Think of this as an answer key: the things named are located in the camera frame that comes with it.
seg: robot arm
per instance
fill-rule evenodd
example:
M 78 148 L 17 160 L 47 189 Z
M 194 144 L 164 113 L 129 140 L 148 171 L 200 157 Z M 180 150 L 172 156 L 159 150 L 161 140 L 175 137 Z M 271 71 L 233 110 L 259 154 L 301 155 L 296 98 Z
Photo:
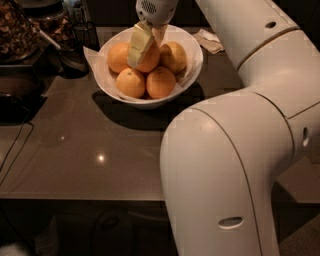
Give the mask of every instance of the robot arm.
M 165 2 L 138 1 L 139 17 L 167 23 L 170 9 L 156 19 L 150 11 Z M 320 137 L 320 54 L 270 0 L 196 2 L 246 88 L 191 106 L 164 134 L 161 178 L 178 252 L 278 256 L 271 190 Z

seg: counter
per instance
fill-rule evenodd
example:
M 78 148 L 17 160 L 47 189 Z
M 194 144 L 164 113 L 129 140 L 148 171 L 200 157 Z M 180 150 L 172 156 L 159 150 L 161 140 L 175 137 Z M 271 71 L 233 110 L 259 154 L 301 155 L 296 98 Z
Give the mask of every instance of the counter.
M 0 173 L 1 198 L 163 200 L 159 154 L 170 121 L 196 102 L 241 87 L 224 52 L 203 54 L 197 81 L 155 110 L 114 101 L 91 72 L 56 77 L 29 123 L 0 125 L 0 164 L 10 151 Z

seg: white napkin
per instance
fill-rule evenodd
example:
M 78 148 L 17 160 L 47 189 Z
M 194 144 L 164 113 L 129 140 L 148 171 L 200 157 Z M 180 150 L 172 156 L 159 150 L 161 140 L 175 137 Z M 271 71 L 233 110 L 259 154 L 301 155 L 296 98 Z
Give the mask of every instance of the white napkin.
M 202 47 L 207 49 L 212 54 L 224 51 L 223 45 L 221 44 L 217 35 L 214 33 L 208 32 L 204 29 L 200 29 L 197 33 L 193 34 L 193 37 Z

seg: white bowl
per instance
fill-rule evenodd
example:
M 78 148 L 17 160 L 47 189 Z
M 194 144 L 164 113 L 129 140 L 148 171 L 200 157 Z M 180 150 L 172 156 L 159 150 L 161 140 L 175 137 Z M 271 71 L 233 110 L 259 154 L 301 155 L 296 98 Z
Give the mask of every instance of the white bowl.
M 180 43 L 187 53 L 187 68 L 177 79 L 172 93 L 162 99 L 136 99 L 122 94 L 115 86 L 116 75 L 107 66 L 109 49 L 118 42 L 129 42 L 133 28 L 126 29 L 112 37 L 99 51 L 100 58 L 93 69 L 94 77 L 100 88 L 110 97 L 139 109 L 154 109 L 175 99 L 187 90 L 197 79 L 203 63 L 203 54 L 196 39 L 185 30 L 168 25 L 163 43 L 176 41 Z

